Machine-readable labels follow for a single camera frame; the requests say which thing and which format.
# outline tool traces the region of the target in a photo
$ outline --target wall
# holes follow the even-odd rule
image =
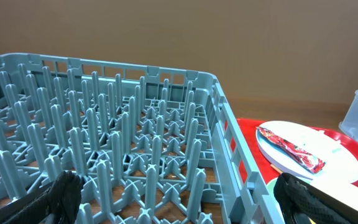
[[[227,96],[350,103],[358,1],[0,1],[0,54],[206,70]]]

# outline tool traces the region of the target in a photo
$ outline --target red tray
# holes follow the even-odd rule
[[[261,125],[265,121],[259,121],[259,120],[253,120],[253,119],[243,119],[239,118],[237,119],[237,122],[239,123],[239,126],[241,128],[242,134],[244,135],[245,139],[247,140],[248,146],[251,150],[252,155],[254,156],[254,159],[256,163],[258,164],[259,170],[262,173],[262,176],[266,183],[271,181],[272,179],[278,177],[278,172],[275,171],[271,166],[269,161],[263,156],[263,154],[260,152],[255,132],[256,127]],[[341,134],[337,131],[331,130],[331,129],[324,129],[324,128],[314,128],[315,130],[323,130],[324,134],[335,139],[335,140],[341,140],[341,144],[349,150],[354,157],[358,160],[358,142],[355,140],[349,138],[348,136]],[[243,180],[246,180],[247,178],[247,172],[244,169],[244,165],[241,164],[240,166],[240,173]],[[355,186],[358,187],[358,181],[353,183]]]

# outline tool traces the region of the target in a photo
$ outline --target round plate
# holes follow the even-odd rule
[[[323,169],[312,174],[295,162],[282,149],[265,139],[256,130],[256,138],[262,154],[283,172],[297,177],[315,179],[323,177],[353,183],[358,180],[358,161],[341,144],[309,127],[287,121],[268,121],[260,125],[274,134],[292,142],[326,162]]]
[[[312,185],[313,187],[316,187],[322,192],[330,195],[336,200],[353,208],[354,210],[358,211],[358,187],[349,183],[339,183],[325,178],[318,178],[315,180],[308,180],[304,178],[300,178],[300,179]],[[267,191],[274,199],[274,203],[279,214],[282,216],[280,205],[274,198],[273,190],[276,182],[277,182],[277,178],[274,178],[266,185],[266,187],[267,187]]]

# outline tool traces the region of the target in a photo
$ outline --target dish rack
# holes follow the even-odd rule
[[[63,170],[85,180],[78,223],[281,222],[214,75],[0,55],[0,202]],[[138,212],[122,215],[133,204]],[[183,219],[166,219],[168,205]]]

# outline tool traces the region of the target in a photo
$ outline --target plate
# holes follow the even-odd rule
[[[314,180],[308,180],[300,178],[301,180],[305,181],[306,183],[316,187],[317,189],[321,190],[322,192],[330,195],[331,197],[335,198],[336,200],[346,204],[347,206],[353,208],[354,210],[358,211],[358,187],[349,184],[349,183],[339,183],[336,181],[332,181],[325,178],[318,178]],[[267,185],[267,190],[269,194],[273,197],[275,206],[282,216],[280,205],[274,198],[274,185],[277,182],[277,178],[272,179]]]
[[[257,142],[262,154],[283,172],[310,180],[320,177],[347,183],[358,180],[357,159],[339,142],[324,133],[288,121],[268,121],[260,126],[326,161],[320,172],[312,174],[256,130]]]

